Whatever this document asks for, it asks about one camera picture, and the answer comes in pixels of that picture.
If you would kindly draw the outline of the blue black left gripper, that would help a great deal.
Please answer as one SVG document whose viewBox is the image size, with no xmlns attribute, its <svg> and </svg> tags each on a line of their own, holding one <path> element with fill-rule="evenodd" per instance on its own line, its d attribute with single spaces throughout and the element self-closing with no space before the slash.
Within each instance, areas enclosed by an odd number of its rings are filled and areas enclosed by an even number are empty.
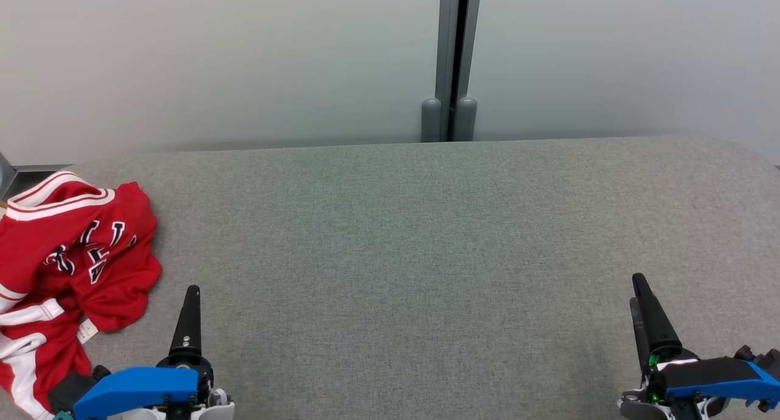
<svg viewBox="0 0 780 420">
<path fill-rule="evenodd" d="M 126 368 L 97 383 L 73 408 L 73 420 L 234 420 L 236 403 L 215 387 L 202 354 L 200 287 L 188 286 L 169 356 L 156 367 Z"/>
</svg>

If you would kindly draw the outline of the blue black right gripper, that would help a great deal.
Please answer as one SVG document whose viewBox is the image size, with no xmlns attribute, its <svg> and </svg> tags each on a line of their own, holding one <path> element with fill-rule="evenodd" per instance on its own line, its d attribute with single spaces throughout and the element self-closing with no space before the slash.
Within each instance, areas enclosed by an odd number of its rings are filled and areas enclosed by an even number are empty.
<svg viewBox="0 0 780 420">
<path fill-rule="evenodd" d="M 720 357 L 700 359 L 685 349 L 644 274 L 632 275 L 629 300 L 640 362 L 640 388 L 622 393 L 626 420 L 711 420 L 730 401 L 757 404 L 766 413 L 780 405 L 780 381 L 754 364 Z"/>
</svg>

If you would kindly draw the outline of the red jersey with white stripes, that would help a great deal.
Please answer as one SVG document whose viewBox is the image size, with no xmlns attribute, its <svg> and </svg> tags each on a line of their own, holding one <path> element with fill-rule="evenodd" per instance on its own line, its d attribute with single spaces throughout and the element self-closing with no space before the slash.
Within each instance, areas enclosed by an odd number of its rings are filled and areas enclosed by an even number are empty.
<svg viewBox="0 0 780 420">
<path fill-rule="evenodd" d="M 54 300 L 100 331 L 132 325 L 161 277 L 157 225 L 135 182 L 97 188 L 57 172 L 10 198 L 0 218 L 0 315 Z"/>
</svg>

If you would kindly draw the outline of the grey fabric sofa surface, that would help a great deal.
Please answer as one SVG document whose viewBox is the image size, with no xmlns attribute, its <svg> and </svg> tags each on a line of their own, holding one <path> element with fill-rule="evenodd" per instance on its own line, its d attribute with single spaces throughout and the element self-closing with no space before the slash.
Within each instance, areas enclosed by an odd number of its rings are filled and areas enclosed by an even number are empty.
<svg viewBox="0 0 780 420">
<path fill-rule="evenodd" d="M 142 154 L 161 275 L 90 363 L 151 366 L 186 288 L 236 420 L 620 420 L 642 273 L 699 358 L 780 351 L 780 169 L 699 137 Z"/>
</svg>

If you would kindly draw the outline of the grey metal frame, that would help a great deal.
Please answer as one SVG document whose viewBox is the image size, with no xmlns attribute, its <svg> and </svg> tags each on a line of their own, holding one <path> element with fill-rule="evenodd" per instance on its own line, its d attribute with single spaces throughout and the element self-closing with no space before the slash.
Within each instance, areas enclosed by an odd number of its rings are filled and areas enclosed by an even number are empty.
<svg viewBox="0 0 780 420">
<path fill-rule="evenodd" d="M 8 161 L 8 159 L 0 153 L 0 200 L 8 193 L 14 180 L 16 179 L 17 171 Z"/>
</svg>

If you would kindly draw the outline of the grey cylinder post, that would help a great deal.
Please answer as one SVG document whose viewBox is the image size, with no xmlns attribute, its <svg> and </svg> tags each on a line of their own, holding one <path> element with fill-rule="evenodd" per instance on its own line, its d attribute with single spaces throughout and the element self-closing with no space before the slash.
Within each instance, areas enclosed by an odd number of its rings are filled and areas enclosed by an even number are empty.
<svg viewBox="0 0 780 420">
<path fill-rule="evenodd" d="M 477 100 L 471 97 L 460 98 L 456 103 L 452 118 L 452 140 L 455 142 L 473 141 Z"/>
<path fill-rule="evenodd" d="M 420 119 L 422 143 L 434 143 L 441 140 L 441 101 L 437 98 L 426 99 L 421 104 Z"/>
</svg>

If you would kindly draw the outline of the grey wall partition frame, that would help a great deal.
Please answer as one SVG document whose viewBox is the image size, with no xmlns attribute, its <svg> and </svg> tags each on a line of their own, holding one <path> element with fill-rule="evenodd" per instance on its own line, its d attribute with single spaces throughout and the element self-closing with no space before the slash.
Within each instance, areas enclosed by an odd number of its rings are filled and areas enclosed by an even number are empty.
<svg viewBox="0 0 780 420">
<path fill-rule="evenodd" d="M 441 140 L 451 142 L 456 103 L 469 95 L 480 0 L 440 0 L 434 97 L 441 101 Z"/>
</svg>

